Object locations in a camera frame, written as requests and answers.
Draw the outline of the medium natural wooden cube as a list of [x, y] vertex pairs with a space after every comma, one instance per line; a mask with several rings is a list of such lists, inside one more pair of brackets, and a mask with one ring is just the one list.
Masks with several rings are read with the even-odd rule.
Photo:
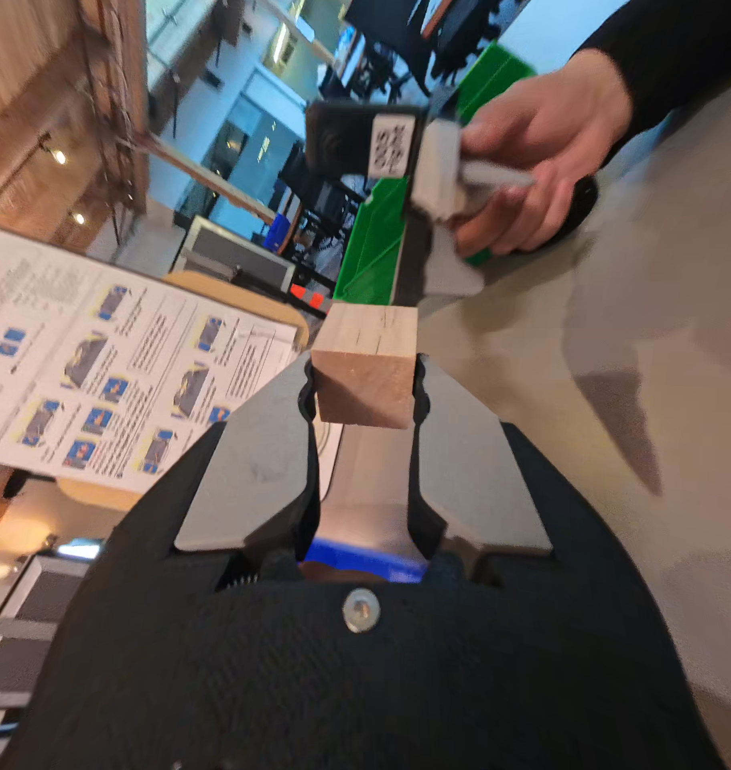
[[321, 419], [408, 429], [417, 353], [415, 306], [333, 303], [311, 350]]

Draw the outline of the grey aluminium-framed case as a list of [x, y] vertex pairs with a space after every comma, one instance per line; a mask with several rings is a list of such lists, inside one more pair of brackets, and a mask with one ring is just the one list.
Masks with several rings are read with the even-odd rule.
[[284, 296], [295, 266], [281, 256], [214, 224], [194, 217], [171, 274], [194, 272], [268, 296]]
[[27, 705], [63, 616], [91, 561], [33, 555], [0, 606], [0, 711]]

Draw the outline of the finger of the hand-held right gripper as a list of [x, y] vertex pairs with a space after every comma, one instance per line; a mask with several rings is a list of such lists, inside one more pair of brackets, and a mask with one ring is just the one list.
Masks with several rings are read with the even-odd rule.
[[460, 133], [456, 122], [433, 120], [422, 134], [410, 203], [430, 221], [449, 221], [467, 205], [467, 191], [459, 181]]
[[457, 255], [451, 231], [442, 224], [432, 225], [423, 268], [423, 296], [466, 298], [479, 294], [484, 287], [483, 274]]

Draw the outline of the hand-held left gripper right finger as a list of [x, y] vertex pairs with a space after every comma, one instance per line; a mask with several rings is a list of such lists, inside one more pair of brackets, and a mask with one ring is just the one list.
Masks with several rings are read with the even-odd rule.
[[491, 556], [549, 557], [553, 545], [500, 418], [425, 354], [413, 384], [407, 528], [431, 561], [456, 555], [467, 577]]

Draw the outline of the person's right hand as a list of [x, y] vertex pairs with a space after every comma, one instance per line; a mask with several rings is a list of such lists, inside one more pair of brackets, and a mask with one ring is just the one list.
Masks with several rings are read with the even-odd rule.
[[475, 216], [457, 219], [457, 254], [528, 253], [547, 243], [567, 220], [576, 183], [601, 168], [631, 117], [621, 72], [596, 49], [481, 107], [461, 132], [462, 156], [524, 169], [534, 184], [501, 188]]

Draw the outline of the green plastic bin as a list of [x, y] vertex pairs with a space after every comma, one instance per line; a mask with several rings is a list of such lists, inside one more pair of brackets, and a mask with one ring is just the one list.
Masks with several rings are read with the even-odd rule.
[[[491, 43], [442, 101], [439, 114], [465, 126], [486, 102], [534, 70], [505, 47]], [[333, 293], [335, 300], [385, 305], [390, 302], [405, 232], [408, 178], [383, 178], [359, 207]]]

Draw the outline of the black office chair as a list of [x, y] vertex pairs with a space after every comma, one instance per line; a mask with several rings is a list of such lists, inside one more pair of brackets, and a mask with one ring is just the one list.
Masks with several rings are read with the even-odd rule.
[[385, 45], [406, 64], [418, 88], [430, 91], [426, 77], [431, 43], [422, 36], [430, 1], [351, 1], [343, 21], [363, 34], [368, 43]]

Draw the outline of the blue plastic bin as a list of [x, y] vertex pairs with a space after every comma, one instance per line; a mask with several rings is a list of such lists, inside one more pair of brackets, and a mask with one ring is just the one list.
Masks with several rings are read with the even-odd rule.
[[317, 536], [301, 563], [304, 567], [318, 564], [336, 573], [368, 573], [390, 583], [418, 583], [427, 570], [427, 562], [414, 557], [376, 551], [374, 549]]

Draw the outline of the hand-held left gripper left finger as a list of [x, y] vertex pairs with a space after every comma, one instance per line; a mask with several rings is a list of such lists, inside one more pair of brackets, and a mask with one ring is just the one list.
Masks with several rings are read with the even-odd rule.
[[178, 551], [274, 550], [305, 558], [320, 521], [311, 355], [302, 353], [227, 419], [175, 539]]

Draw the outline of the diagonal support beam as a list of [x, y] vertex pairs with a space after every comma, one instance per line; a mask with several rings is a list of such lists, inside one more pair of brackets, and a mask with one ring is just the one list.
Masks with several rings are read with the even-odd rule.
[[222, 176], [189, 159], [155, 134], [135, 132], [134, 140], [137, 149], [177, 168], [217, 196], [225, 198], [232, 206], [249, 212], [268, 226], [274, 222], [275, 214], [269, 207], [245, 194]]

